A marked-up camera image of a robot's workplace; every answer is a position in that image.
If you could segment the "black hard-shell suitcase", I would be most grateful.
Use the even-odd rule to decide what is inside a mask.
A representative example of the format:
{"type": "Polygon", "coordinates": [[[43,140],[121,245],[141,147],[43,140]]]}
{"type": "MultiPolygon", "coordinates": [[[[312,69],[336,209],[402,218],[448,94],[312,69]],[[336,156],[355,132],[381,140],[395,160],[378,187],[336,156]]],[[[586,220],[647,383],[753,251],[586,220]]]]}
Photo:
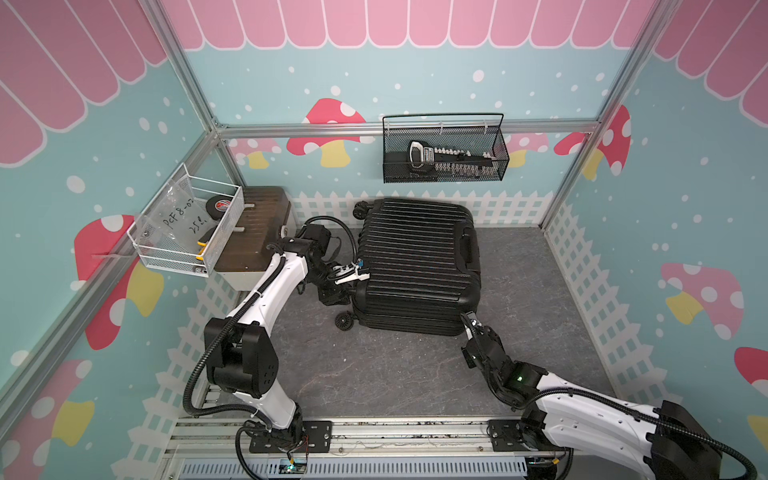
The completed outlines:
{"type": "Polygon", "coordinates": [[[360,201],[358,257],[368,278],[355,282],[352,308],[335,324],[426,335],[463,333],[462,314],[481,299],[481,262],[469,209],[408,198],[360,201]]]}

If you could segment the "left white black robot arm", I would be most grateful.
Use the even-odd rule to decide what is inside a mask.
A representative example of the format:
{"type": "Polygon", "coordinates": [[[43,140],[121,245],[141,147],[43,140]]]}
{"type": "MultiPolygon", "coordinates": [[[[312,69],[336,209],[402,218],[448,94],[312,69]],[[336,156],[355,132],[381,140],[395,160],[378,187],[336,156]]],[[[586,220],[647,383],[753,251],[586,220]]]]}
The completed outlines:
{"type": "Polygon", "coordinates": [[[351,229],[332,216],[305,221],[298,233],[269,245],[269,266],[239,305],[223,318],[212,318],[204,327],[205,350],[193,368],[182,398],[184,411],[195,418],[224,412],[245,412],[244,433],[265,434],[267,441],[285,451],[304,440],[300,406],[277,380],[279,358],[271,334],[277,317],[292,292],[315,285],[325,306],[347,305],[354,282],[368,277],[357,254],[342,265],[327,252],[332,235],[329,224],[341,228],[352,248],[357,246],[351,229]],[[241,402],[198,407],[193,393],[205,377],[221,390],[241,397],[241,402]]]}

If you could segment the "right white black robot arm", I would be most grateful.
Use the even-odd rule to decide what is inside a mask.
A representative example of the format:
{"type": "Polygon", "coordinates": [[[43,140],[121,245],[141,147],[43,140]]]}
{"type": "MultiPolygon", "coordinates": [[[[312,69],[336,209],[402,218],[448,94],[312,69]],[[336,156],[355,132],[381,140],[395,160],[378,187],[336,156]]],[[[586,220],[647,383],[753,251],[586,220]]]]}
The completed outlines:
{"type": "Polygon", "coordinates": [[[472,312],[461,316],[462,352],[493,396],[521,413],[517,431],[529,448],[578,450],[647,479],[718,479],[724,457],[755,479],[754,463],[712,438],[681,405],[633,403],[579,387],[543,367],[514,361],[501,338],[472,312]]]}

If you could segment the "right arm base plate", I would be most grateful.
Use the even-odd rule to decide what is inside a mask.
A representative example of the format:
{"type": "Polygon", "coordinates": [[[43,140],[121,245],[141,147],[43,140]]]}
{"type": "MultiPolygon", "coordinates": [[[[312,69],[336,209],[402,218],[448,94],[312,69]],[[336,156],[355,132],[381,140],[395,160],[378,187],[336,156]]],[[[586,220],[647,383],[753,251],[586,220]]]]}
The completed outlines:
{"type": "Polygon", "coordinates": [[[488,421],[486,433],[494,452],[565,452],[565,447],[553,444],[540,426],[514,419],[488,421]]]}

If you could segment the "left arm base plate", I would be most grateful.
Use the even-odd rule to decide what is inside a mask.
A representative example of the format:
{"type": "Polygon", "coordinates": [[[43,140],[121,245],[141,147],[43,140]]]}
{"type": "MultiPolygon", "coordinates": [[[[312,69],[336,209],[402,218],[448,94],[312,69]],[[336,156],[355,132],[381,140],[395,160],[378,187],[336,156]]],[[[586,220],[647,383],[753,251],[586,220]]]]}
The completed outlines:
{"type": "Polygon", "coordinates": [[[328,453],[333,423],[330,421],[304,421],[301,433],[293,438],[286,431],[259,428],[249,436],[248,451],[253,454],[304,455],[306,453],[328,453]]]}

